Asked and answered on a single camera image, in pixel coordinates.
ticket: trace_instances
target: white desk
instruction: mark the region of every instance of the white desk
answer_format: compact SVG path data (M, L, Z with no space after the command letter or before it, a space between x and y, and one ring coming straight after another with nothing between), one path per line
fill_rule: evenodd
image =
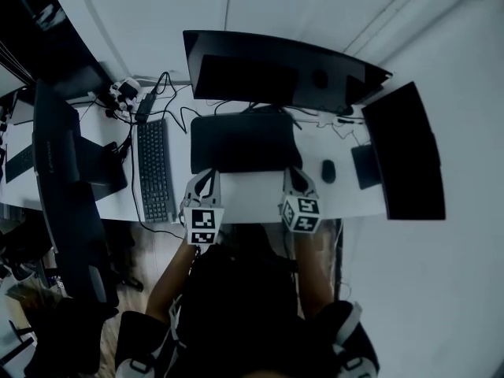
M169 96L171 90L161 95ZM152 112L164 109L168 99L158 99ZM194 100L190 87L184 88L177 98L170 104L169 109L180 119L180 107L188 106L196 109L201 115L213 114L215 106L208 106L205 100ZM222 105L218 113L239 112L247 107L245 102L229 102ZM87 106L79 108L80 116ZM295 118L315 120L299 111L293 111ZM190 123L196 115L190 111L183 111L183 118L189 133L185 135L176 125L172 117L166 114L169 123L169 150L172 168L172 183L175 193L175 203L182 201L186 185L191 174L191 135ZM149 120L159 119L161 114L153 115ZM378 213L385 213L384 195L380 185L370 187L364 191L358 186L354 162L350 148L357 143L348 136L341 140L334 133L331 126L318 128L317 124L302 123L302 131L294 129L295 141L303 160L303 170L309 175L315 185L323 203L324 218L362 217ZM129 126L119 120L109 119L105 110L99 106L92 106L80 123L83 137L105 146L112 141L122 143L128 134ZM342 135L354 129L355 135L361 143L369 140L365 126L345 125L338 129ZM10 125L6 133L7 158L11 158L32 143L33 123ZM136 140L134 129L135 164ZM336 168L336 181L326 184L321 179L321 163L323 160L333 160ZM138 217L133 202L131 180L132 161L128 155L124 162L124 171L128 180L128 187L114 195L110 195L96 202L102 218L137 221ZM222 174L220 176L222 204L225 208L224 223L265 223L280 221L278 204L282 198L282 172L250 172L241 174ZM135 168L135 192L139 202L142 220L143 206L139 187L138 169ZM41 209L39 192L33 169L18 176L10 183L6 178L0 183L0 202L30 209Z

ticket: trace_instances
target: black keyboard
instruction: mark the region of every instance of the black keyboard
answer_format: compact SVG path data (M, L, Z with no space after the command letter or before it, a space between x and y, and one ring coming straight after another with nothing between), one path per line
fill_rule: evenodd
M148 223L174 221L168 128L163 120L137 126L143 213Z

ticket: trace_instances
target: mouse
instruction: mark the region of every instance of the mouse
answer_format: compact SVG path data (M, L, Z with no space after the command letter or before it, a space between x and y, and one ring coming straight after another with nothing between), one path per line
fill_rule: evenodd
M322 161L322 180L325 183L333 183L336 180L336 168L331 160Z

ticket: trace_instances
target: computer monitor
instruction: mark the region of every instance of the computer monitor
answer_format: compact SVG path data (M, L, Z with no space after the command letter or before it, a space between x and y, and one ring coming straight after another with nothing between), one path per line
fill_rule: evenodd
M387 215L391 220L446 218L439 153L414 83L367 105Z
M319 46L229 31L184 31L195 98L352 114L391 74Z
M95 200L128 185L120 159L113 146L80 135L77 111L43 81L37 83L33 122L40 202L65 290L74 298L115 306L106 234Z

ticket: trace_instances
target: wall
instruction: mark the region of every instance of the wall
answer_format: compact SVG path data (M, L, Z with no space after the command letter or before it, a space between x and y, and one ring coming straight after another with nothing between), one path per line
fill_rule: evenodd
M24 83L15 77L9 70L0 65L0 97L23 87Z
M158 76L170 70L174 80L189 78L184 29L255 32L339 51L358 39L357 51L377 30L361 33L394 1L59 0L82 40L113 78ZM396 11L397 5L388 10Z
M384 65L417 84L447 220L346 220L345 281L381 376L489 377L504 358L504 0L462 0Z

